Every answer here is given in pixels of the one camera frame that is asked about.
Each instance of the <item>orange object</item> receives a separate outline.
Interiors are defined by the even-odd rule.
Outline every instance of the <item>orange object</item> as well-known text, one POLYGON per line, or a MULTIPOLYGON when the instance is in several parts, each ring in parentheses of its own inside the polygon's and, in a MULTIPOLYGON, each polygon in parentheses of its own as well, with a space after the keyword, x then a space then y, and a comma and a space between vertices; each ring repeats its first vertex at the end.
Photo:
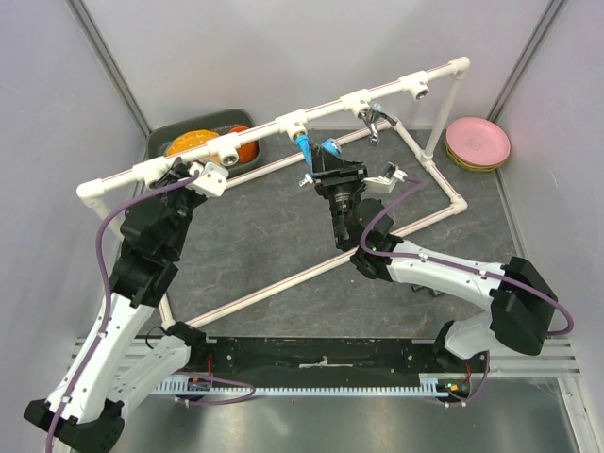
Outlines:
MULTIPOLYGON (((247 126, 237 126, 233 127, 228 131, 231 132, 243 132, 244 130, 249 129, 247 126)), ((256 158, 258 155, 258 142, 247 143, 243 145, 241 148, 237 150, 237 154, 239 154, 239 163, 248 163, 256 158)))
MULTIPOLYGON (((219 135, 220 134, 218 134, 217 132, 212 132, 211 130, 206 129, 192 130, 191 132, 187 132, 186 134, 181 135, 180 137, 175 139, 166 151, 166 156, 172 156, 173 154, 178 154, 182 151, 187 151, 188 149, 195 148, 196 146, 204 144, 208 140, 219 137, 219 135)), ((216 163, 220 163, 220 159, 218 159, 218 156, 203 158, 200 159, 199 162, 204 162, 208 159, 211 159, 216 163)))

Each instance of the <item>pvc pipe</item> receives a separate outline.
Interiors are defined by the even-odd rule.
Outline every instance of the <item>pvc pipe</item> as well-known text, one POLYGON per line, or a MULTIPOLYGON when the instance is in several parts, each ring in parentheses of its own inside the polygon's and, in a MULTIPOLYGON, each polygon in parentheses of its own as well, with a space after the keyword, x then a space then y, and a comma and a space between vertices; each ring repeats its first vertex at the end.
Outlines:
POLYGON ((439 169, 436 168, 436 165, 432 160, 429 162, 429 165, 427 165, 425 168, 426 171, 430 173, 430 175, 434 178, 434 180, 440 186, 443 192, 446 193, 446 196, 449 197, 449 200, 451 200, 451 202, 454 202, 460 196, 457 191, 453 189, 453 186, 449 183, 449 181, 446 180, 446 178, 439 171, 439 169))
POLYGON ((432 159, 427 159, 423 157, 422 148, 417 144, 417 142, 413 139, 409 131, 403 127, 403 125, 398 122, 394 127, 394 130, 399 133, 401 138, 405 141, 405 143, 411 148, 413 154, 420 161, 422 166, 426 169, 426 171, 434 178, 439 187, 446 193, 446 196, 449 197, 451 202, 455 202, 455 200, 459 197, 459 194, 453 186, 446 180, 440 170, 436 167, 436 164, 432 159))
POLYGON ((169 326, 176 323, 172 309, 170 308, 170 300, 168 300, 168 294, 164 294, 159 302, 159 315, 161 316, 161 326, 168 328, 169 326))
MULTIPOLYGON (((101 219, 105 219, 111 213, 111 210, 109 209, 109 206, 107 206, 107 203, 105 203, 105 201, 101 201, 98 205, 95 205, 92 210, 96 212, 96 215, 98 215, 101 219)), ((124 235, 122 234, 122 231, 120 231, 120 226, 121 222, 118 220, 117 217, 113 218, 109 222, 109 228, 121 241, 124 238, 124 235)))
MULTIPOLYGON (((418 220, 417 222, 413 222, 407 226, 403 226, 402 228, 395 231, 393 234, 398 237, 405 237, 413 232, 427 227, 429 225, 435 224, 440 220, 449 217, 451 215, 457 214, 462 208, 462 205, 451 204, 449 207, 439 210, 434 214, 431 214, 423 219, 418 220)), ((191 319, 187 322, 187 324, 193 327, 202 327, 206 324, 212 323, 220 318, 224 318, 225 316, 234 313, 235 311, 239 311, 250 305, 253 305, 261 300, 270 297, 271 295, 275 295, 281 293, 288 288, 292 288, 293 286, 302 283, 303 281, 309 280, 313 277, 320 276, 331 269, 335 269, 336 267, 341 266, 345 262, 348 262, 349 258, 357 251, 357 248, 354 248, 342 255, 332 258, 331 260, 327 260, 322 262, 321 264, 317 264, 316 266, 307 269, 304 272, 300 272, 295 276, 285 278, 271 286, 268 286, 262 290, 256 291, 255 293, 249 294, 245 297, 237 299, 229 304, 224 305, 216 310, 209 311, 201 316, 197 316, 196 318, 191 319)))
POLYGON ((422 152, 423 152, 422 147, 419 144, 417 144, 415 139, 411 136, 409 131, 402 125, 402 123, 400 121, 396 123, 396 126, 394 126, 394 130, 396 132, 398 132, 398 135, 401 136, 401 138, 407 144, 407 146, 411 149, 411 151, 413 152, 415 157, 418 160, 420 160, 420 158, 422 156, 422 152))
MULTIPOLYGON (((377 99, 379 97, 393 94, 395 92, 404 91, 406 90, 408 82, 412 81, 412 79, 414 80, 415 78, 417 78, 417 81, 419 81, 421 78, 425 78, 427 81, 430 81, 438 77, 457 74, 467 69, 467 67, 469 66, 469 61, 470 60, 468 58, 461 57, 459 59, 454 59, 448 62, 446 65, 440 66, 438 68, 430 69, 427 71, 420 71, 418 73, 414 73, 413 75, 406 75, 400 77, 398 80, 394 80, 392 82, 388 82, 378 87, 370 89, 369 92, 371 93, 371 98, 377 99)), ((342 102, 341 100, 336 100, 328 102, 321 106, 306 109, 305 112, 307 113, 308 121, 311 121, 326 115, 330 115, 332 113, 336 113, 338 111, 342 111, 344 110, 344 108, 344 102, 342 102)), ((256 140, 262 139, 278 132, 280 132, 280 129, 277 122, 272 121, 270 123, 256 126, 251 129, 247 129, 243 132, 239 132, 238 134, 240 137, 241 144, 246 144, 255 142, 256 140)), ((166 163, 171 164, 177 157, 181 157, 185 161, 204 158, 210 154, 209 150, 205 148, 206 146, 202 144, 201 146, 197 146, 187 151, 175 154, 170 158, 166 158, 166 163)), ((134 172, 132 172, 132 169, 130 169, 120 174, 106 177, 102 181, 105 189, 109 191, 111 189, 122 187, 132 182, 137 182, 138 180, 138 177, 134 175, 134 172)))
POLYGON ((447 64, 437 66, 436 68, 428 69, 428 82, 444 76, 457 76, 465 73, 470 67, 470 59, 468 57, 459 57, 452 59, 447 64))
POLYGON ((238 132, 238 134, 241 137, 242 144, 246 144, 263 139, 269 135, 277 134, 278 132, 280 132, 279 125, 277 122, 272 121, 271 123, 266 123, 265 125, 252 127, 251 129, 244 130, 243 132, 238 132))
POLYGON ((438 116, 436 117, 436 123, 434 124, 432 133, 430 134, 430 138, 428 139, 428 144, 426 145, 426 149, 424 150, 424 157, 426 159, 432 159, 432 156, 434 156, 434 148, 436 148, 436 143, 441 138, 443 129, 445 129, 445 123, 447 118, 449 117, 451 108, 453 107, 453 102, 455 101, 457 92, 460 90, 461 81, 462 78, 453 79, 453 84, 449 89, 449 93, 446 96, 446 100, 441 105, 441 110, 438 112, 438 116))
MULTIPOLYGON (((381 121, 381 122, 377 123, 376 126, 377 126, 377 130, 383 130, 383 129, 387 129, 387 128, 391 127, 387 121, 381 121)), ((369 129, 367 127, 364 127, 363 129, 359 129, 355 132, 351 132, 347 135, 343 135, 342 137, 336 139, 336 142, 339 145, 343 145, 343 144, 347 144, 350 142, 354 142, 355 140, 360 139, 362 137, 366 137, 368 135, 369 135, 369 129)), ((256 179, 257 177, 268 175, 269 173, 273 173, 277 170, 280 170, 281 168, 288 167, 288 166, 290 166, 294 163, 300 162, 302 160, 304 160, 304 155, 302 153, 296 153, 291 156, 288 156, 287 158, 283 158, 283 159, 276 160, 271 163, 267 163, 266 165, 264 165, 256 170, 251 170, 247 173, 244 173, 241 176, 233 177, 226 184, 226 188, 230 189, 232 187, 239 186, 240 184, 243 184, 247 181, 251 181, 252 179, 256 179)))
POLYGON ((288 167, 302 160, 304 160, 304 155, 302 153, 297 153, 292 156, 288 156, 287 158, 276 160, 275 162, 268 163, 256 170, 244 173, 241 176, 233 177, 226 183, 226 188, 230 189, 232 187, 239 186, 240 184, 243 184, 247 181, 251 181, 252 179, 256 179, 257 177, 268 175, 269 173, 273 173, 277 170, 280 170, 281 168, 288 167))
POLYGON ((313 107, 312 109, 304 110, 306 112, 306 117, 309 121, 316 120, 317 118, 321 118, 322 116, 327 116, 332 113, 337 113, 338 111, 342 111, 344 106, 342 106, 342 101, 338 99, 337 101, 327 102, 318 107, 313 107))

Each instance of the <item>black tray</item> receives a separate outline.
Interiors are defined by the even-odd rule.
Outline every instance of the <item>black tray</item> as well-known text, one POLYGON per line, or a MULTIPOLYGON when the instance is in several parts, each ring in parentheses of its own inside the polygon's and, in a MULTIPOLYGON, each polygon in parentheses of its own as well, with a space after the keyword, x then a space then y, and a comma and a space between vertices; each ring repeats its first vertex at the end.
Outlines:
MULTIPOLYGON (((240 109, 229 109, 160 127, 151 132, 149 137, 147 137, 147 157, 153 159, 163 156, 175 139, 192 130, 206 129, 217 132, 220 135, 225 135, 235 126, 254 127, 254 122, 247 112, 240 109)), ((260 142, 258 142, 258 155, 256 158, 248 163, 236 163, 231 167, 227 167, 228 177, 238 176, 258 168, 261 163, 261 157, 262 148, 260 142)))

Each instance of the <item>gray table surface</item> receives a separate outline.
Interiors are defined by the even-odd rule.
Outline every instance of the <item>gray table surface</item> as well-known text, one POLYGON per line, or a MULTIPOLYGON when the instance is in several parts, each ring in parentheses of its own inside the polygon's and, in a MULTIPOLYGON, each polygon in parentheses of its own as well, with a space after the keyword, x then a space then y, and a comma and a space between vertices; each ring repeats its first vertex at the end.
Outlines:
POLYGON ((579 453, 555 379, 489 379, 467 408, 405 397, 259 397, 184 408, 150 396, 112 453, 579 453))
MULTIPOLYGON (((310 134, 319 142, 345 133, 310 134)), ((411 134, 424 145, 429 132, 411 134)), ((283 134, 262 140, 261 146, 265 162, 296 152, 283 134)), ((445 194, 392 130, 381 133, 376 148, 366 139, 345 145, 343 156, 364 161, 370 175, 383 171, 391 161, 427 182, 423 191, 394 211, 395 228, 448 206, 445 194)), ((469 208, 408 239, 472 260, 507 261, 514 248, 495 175, 459 168, 446 156, 443 141, 434 160, 469 208)), ((196 210, 168 293, 177 320, 192 319, 340 253, 333 242, 328 202, 312 187, 298 187, 307 171, 306 164, 299 162, 230 189, 196 210)), ((393 194, 376 197, 387 201, 402 190, 400 185, 393 194)), ((477 307, 448 294, 434 297, 429 291, 413 293, 409 285, 369 280, 347 263, 204 330, 211 335, 433 338, 443 323, 477 312, 477 307)), ((157 324, 156 312, 142 332, 157 324)))

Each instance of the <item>purple cable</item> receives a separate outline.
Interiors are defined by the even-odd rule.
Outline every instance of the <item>purple cable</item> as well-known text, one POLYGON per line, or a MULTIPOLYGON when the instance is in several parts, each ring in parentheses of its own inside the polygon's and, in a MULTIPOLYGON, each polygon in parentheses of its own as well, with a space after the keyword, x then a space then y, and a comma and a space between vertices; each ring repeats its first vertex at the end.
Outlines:
MULTIPOLYGON (((396 207, 398 204, 402 203, 407 198, 409 198, 411 195, 413 195, 414 193, 416 193, 424 188, 424 183, 420 179, 408 176, 406 178, 406 180, 415 183, 416 186, 413 187, 412 189, 409 189, 408 191, 403 192, 394 201, 389 203, 388 206, 386 206, 386 208, 384 208, 376 217, 374 217, 371 220, 371 222, 369 222, 369 225, 367 225, 367 228, 362 232, 360 247, 366 253, 376 255, 378 257, 385 257, 385 258, 412 258, 412 259, 420 260, 420 256, 417 253, 379 252, 377 250, 372 250, 367 245, 367 236, 369 235, 371 230, 374 228, 374 226, 381 220, 381 218, 384 217, 386 214, 388 214, 388 212, 393 210, 394 207, 396 207)), ((452 267, 454 269, 459 269, 461 271, 469 272, 470 274, 474 274, 474 275, 480 274, 480 270, 478 270, 478 269, 475 269, 475 268, 469 267, 469 266, 465 266, 463 264, 458 264, 453 261, 443 260, 441 258, 434 258, 434 257, 428 257, 427 260, 436 262, 437 264, 442 264, 443 266, 448 266, 448 267, 452 267)), ((535 290, 531 286, 527 285, 526 283, 523 283, 522 281, 516 280, 515 278, 500 276, 500 275, 494 274, 492 272, 486 272, 485 276, 489 277, 489 278, 495 278, 500 281, 505 281, 506 283, 509 283, 509 284, 515 286, 516 288, 520 288, 521 290, 531 293, 531 294, 539 297, 541 300, 543 300, 547 304, 551 305, 555 310, 558 310, 566 319, 567 326, 561 330, 554 330, 554 331, 547 332, 548 335, 551 335, 551 336, 566 335, 567 333, 570 333, 573 330, 573 328, 575 327, 575 320, 571 316, 570 312, 559 302, 557 302, 553 298, 551 298, 549 295, 542 293, 539 290, 535 290)), ((464 401, 465 403, 472 401, 480 393, 480 391, 484 387, 484 383, 487 380, 487 374, 489 372, 489 365, 491 362, 491 356, 489 354, 489 351, 485 352, 485 356, 486 356, 485 370, 484 370, 484 374, 482 375, 482 379, 480 380, 480 384, 478 385, 476 390, 470 396, 468 396, 468 398, 464 401)), ((461 402, 449 403, 449 406, 459 407, 459 406, 461 406, 461 402)))
MULTIPOLYGON (((448 403, 449 408, 463 407, 463 403, 467 404, 467 403, 471 402, 474 398, 476 398, 478 396, 478 394, 484 388, 484 383, 487 381, 487 376, 489 374, 490 367, 491 367, 491 354, 489 353, 489 351, 484 351, 484 372, 482 373, 482 379, 480 380, 478 387, 475 389, 474 392, 472 392, 472 394, 470 394, 463 401, 459 401, 459 402, 456 401, 456 402, 448 403)), ((432 404, 438 404, 439 406, 441 406, 443 404, 442 401, 427 399, 427 398, 425 398, 424 401, 427 401, 428 403, 432 403, 432 404)))
MULTIPOLYGON (((174 184, 170 184, 168 186, 163 186, 158 189, 154 189, 152 191, 143 193, 139 196, 135 196, 134 198, 126 201, 124 204, 115 208, 101 222, 101 225, 99 226, 98 230, 96 231, 96 240, 94 242, 94 248, 96 250, 96 260, 98 262, 98 267, 101 271, 101 278, 103 279, 103 287, 105 289, 105 312, 103 313, 103 320, 101 321, 101 326, 98 328, 98 332, 97 332, 98 334, 102 334, 105 332, 105 330, 107 329, 107 325, 109 324, 109 318, 111 315, 111 285, 109 283, 109 275, 107 272, 107 267, 105 266, 105 259, 103 258, 103 233, 105 233, 105 230, 109 226, 109 223, 111 222, 111 220, 113 220, 115 217, 117 217, 122 211, 127 210, 128 208, 131 208, 132 206, 136 205, 137 203, 141 203, 144 200, 153 198, 154 196, 160 195, 162 193, 168 193, 170 191, 180 189, 181 187, 185 187, 185 186, 191 184, 193 181, 195 181, 198 177, 199 177, 199 172, 195 172, 195 174, 193 176, 191 176, 187 179, 175 182, 174 184)), ((67 397, 67 398, 71 397, 72 392, 74 391, 74 388, 77 385, 77 382, 79 381, 80 377, 82 376, 82 373, 84 373, 86 366, 91 361, 92 355, 94 354, 97 347, 101 343, 101 337, 98 334, 96 335, 96 337, 94 337, 91 347, 86 352, 86 355, 84 356, 84 359, 82 359, 82 362, 76 368, 76 370, 74 372, 74 376, 72 377, 71 381, 67 384, 67 388, 65 389, 65 393, 63 394, 62 399, 65 397, 67 397)), ((55 415, 53 416, 53 418, 50 422, 50 427, 48 428, 48 435, 46 436, 46 453, 52 453, 52 451, 53 451, 53 438, 55 436, 55 430, 57 429, 57 423, 59 422, 60 416, 63 413, 63 411, 65 410, 65 406, 66 406, 65 402, 61 401, 59 403, 59 406, 57 407, 57 410, 55 411, 55 415)))
POLYGON ((221 384, 232 385, 235 387, 245 387, 246 389, 250 389, 249 394, 245 394, 244 396, 238 396, 236 398, 219 400, 219 401, 190 401, 188 399, 178 398, 176 401, 182 404, 188 404, 189 406, 224 406, 225 404, 233 404, 233 403, 241 403, 243 401, 247 401, 251 399, 252 396, 256 393, 256 387, 252 384, 248 384, 246 382, 239 382, 237 380, 228 380, 222 379, 221 377, 208 376, 202 373, 192 373, 190 371, 176 371, 174 373, 175 376, 189 376, 191 378, 200 378, 207 382, 220 382, 221 384))

